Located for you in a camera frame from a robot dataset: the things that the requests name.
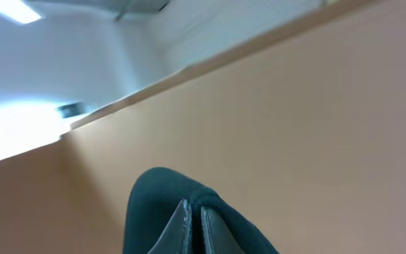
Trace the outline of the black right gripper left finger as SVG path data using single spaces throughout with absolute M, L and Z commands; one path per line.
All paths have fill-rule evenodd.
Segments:
M 192 252 L 192 209 L 181 200 L 148 254 L 189 254 Z

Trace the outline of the black t-shirt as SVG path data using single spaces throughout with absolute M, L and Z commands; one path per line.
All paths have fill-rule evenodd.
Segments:
M 159 239 L 178 204 L 186 201 L 192 215 L 190 253 L 204 252 L 201 208 L 214 210 L 245 253 L 276 253 L 263 233 L 227 204 L 216 191 L 172 169 L 155 167 L 135 182 L 128 200 L 124 253 L 147 253 Z

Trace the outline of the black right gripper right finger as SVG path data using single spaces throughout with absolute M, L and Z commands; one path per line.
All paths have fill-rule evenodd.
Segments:
M 245 254 L 217 211 L 201 207 L 201 221 L 206 254 Z

